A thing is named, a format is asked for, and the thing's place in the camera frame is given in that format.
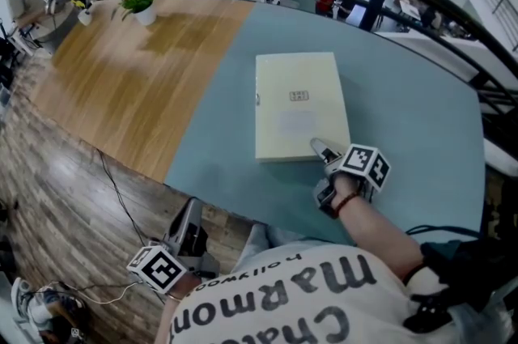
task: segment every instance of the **table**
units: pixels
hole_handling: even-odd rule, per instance
[[[321,162],[264,164],[254,155],[256,55],[322,51],[337,61],[351,141],[379,147],[393,166],[375,207],[405,230],[424,223],[479,229],[485,164],[477,94],[385,38],[261,3],[191,117],[165,183],[235,214],[347,242],[312,199]]]
[[[233,214],[347,242],[312,188],[320,161],[255,160],[258,54],[333,52],[352,142],[392,165],[374,206],[401,229],[479,229],[484,198],[477,94],[435,63],[331,19],[241,0],[157,0],[148,28],[96,3],[31,100],[125,166]],[[430,233],[420,240],[449,240]]]
[[[421,15],[419,14],[419,10],[417,9],[417,7],[412,6],[411,4],[409,4],[407,2],[400,2],[400,6],[401,6],[401,11],[405,15],[408,15],[410,18],[416,19],[419,22],[421,21]]]

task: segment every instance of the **sleeve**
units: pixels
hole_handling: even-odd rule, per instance
[[[19,18],[21,15],[23,15],[23,13],[25,13],[23,0],[7,0],[7,7],[13,20]]]

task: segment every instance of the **black lettering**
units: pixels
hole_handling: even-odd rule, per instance
[[[169,344],[172,344],[172,339],[174,338],[175,336],[172,335],[172,323],[171,323],[171,328],[169,329],[169,341],[168,343]]]
[[[347,319],[347,315],[339,307],[327,307],[315,316],[315,322],[320,324],[327,316],[334,316],[337,319],[339,331],[337,333],[327,334],[325,339],[330,344],[344,342],[349,336],[349,320]]]
[[[346,257],[340,258],[340,265],[342,266],[343,274],[346,277],[346,282],[340,284],[337,280],[334,268],[329,262],[321,263],[322,272],[324,273],[324,280],[328,288],[335,294],[343,292],[348,287],[360,288],[366,283],[374,285],[376,280],[372,275],[371,268],[369,267],[367,260],[362,255],[358,255],[358,261],[363,272],[363,279],[356,279],[355,273],[350,266],[349,259]]]
[[[206,320],[202,320],[202,309],[207,311]],[[205,302],[204,304],[199,304],[193,312],[193,321],[195,324],[200,326],[210,324],[214,317],[216,316],[216,308],[213,304]]]
[[[294,261],[295,259],[298,259],[299,261],[302,259],[302,257],[300,256],[299,253],[297,253],[294,257],[287,257],[286,260],[289,262],[289,261]]]
[[[234,295],[234,307],[236,309],[230,309],[228,307],[228,301],[226,299],[222,299],[219,301],[221,305],[221,312],[223,316],[226,318],[230,318],[235,314],[243,314],[245,312],[254,312],[256,310],[256,302],[253,298],[253,292],[248,292],[246,294],[246,307],[243,306],[243,300],[241,299],[241,295]]]
[[[311,280],[316,274],[315,268],[305,268],[300,274],[293,275],[291,277],[291,281],[296,283],[302,291],[307,292],[308,294],[311,294],[312,292],[315,292],[318,287],[315,287],[311,284]]]
[[[288,295],[286,293],[286,288],[284,287],[284,282],[282,281],[277,281],[272,287],[264,285],[259,288],[259,291],[265,293],[265,296],[262,298],[261,307],[266,311],[273,311],[281,305],[286,305],[288,303]],[[272,300],[274,294],[277,294],[277,300],[275,301]]]
[[[189,320],[189,310],[184,309],[184,324],[183,325],[180,325],[178,316],[175,316],[173,324],[175,325],[175,334],[181,333],[184,329],[191,328],[191,322]]]
[[[237,278],[235,276],[229,276],[228,278],[225,278],[221,283],[225,283],[225,282],[233,282],[233,281],[236,281]]]
[[[256,340],[254,340],[251,335],[245,335],[242,341],[244,344],[256,344]]]
[[[278,329],[268,328],[266,331],[259,331],[257,339],[261,344],[271,344],[278,336]]]
[[[318,340],[309,330],[308,323],[304,318],[299,318],[299,329],[300,329],[300,337],[296,337],[293,329],[289,326],[284,325],[282,327],[282,335],[284,339],[289,344],[302,344],[303,342],[308,342],[309,344],[317,344]]]

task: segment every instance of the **white pot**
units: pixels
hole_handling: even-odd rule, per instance
[[[85,26],[88,26],[91,23],[91,13],[89,11],[81,11],[81,13],[78,14],[78,18],[79,22]]]
[[[142,26],[149,26],[156,20],[155,6],[151,5],[144,11],[134,13],[134,15]]]

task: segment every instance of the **potted plant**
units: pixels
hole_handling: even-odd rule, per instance
[[[156,20],[155,8],[152,6],[154,0],[122,0],[121,6],[127,10],[122,16],[124,20],[127,15],[133,13],[142,26],[149,26]]]

